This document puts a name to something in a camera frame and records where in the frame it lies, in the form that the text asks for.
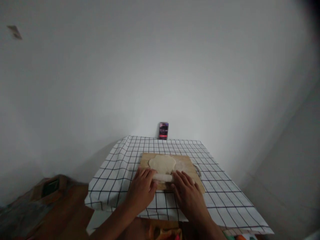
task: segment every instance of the wooden cutting board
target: wooden cutting board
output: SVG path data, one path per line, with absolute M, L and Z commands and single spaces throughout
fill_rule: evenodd
M 142 168 L 148 168 L 149 167 L 149 160 L 151 158 L 154 158 L 156 155 L 164 155 L 164 154 L 158 154 L 158 153 L 142 153 L 142 158 L 140 162 L 140 166 Z M 196 183 L 199 184 L 200 190 L 202 193 L 205 192 L 205 189 L 203 187 L 202 181 L 199 178 L 195 167 L 193 166 L 193 163 L 191 162 L 190 158 L 188 156 L 181 156 L 181 155 L 170 155 L 171 157 L 176 160 L 176 166 L 175 170 L 184 171 L 186 172 L 190 177 L 194 179 Z M 162 183 L 160 182 L 158 184 L 158 190 L 172 190 L 170 183 Z

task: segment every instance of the flattened dough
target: flattened dough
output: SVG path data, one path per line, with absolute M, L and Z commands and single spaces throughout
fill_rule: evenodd
M 160 174 L 171 174 L 176 165 L 176 160 L 169 155 L 156 155 L 149 160 L 149 166 Z

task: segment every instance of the rolling pin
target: rolling pin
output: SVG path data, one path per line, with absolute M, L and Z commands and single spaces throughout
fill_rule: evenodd
M 173 182 L 173 176 L 169 174 L 156 173 L 155 175 L 153 175 L 152 179 L 160 182 Z

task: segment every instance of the smartphone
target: smartphone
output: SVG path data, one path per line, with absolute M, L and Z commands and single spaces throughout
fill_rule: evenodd
M 169 123 L 160 122 L 160 124 L 159 124 L 159 139 L 167 140 L 167 138 L 168 138 L 168 128 L 169 128 Z

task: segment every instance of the white tablecloth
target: white tablecloth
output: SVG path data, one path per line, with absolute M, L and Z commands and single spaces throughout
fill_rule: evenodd
M 85 204 L 93 209 L 113 211 L 125 199 L 143 152 L 189 156 L 202 173 L 208 211 L 227 235 L 273 234 L 256 208 L 200 141 L 137 136 L 119 140 L 89 183 Z M 153 201 L 139 216 L 187 221 L 174 194 L 161 190 L 157 190 Z

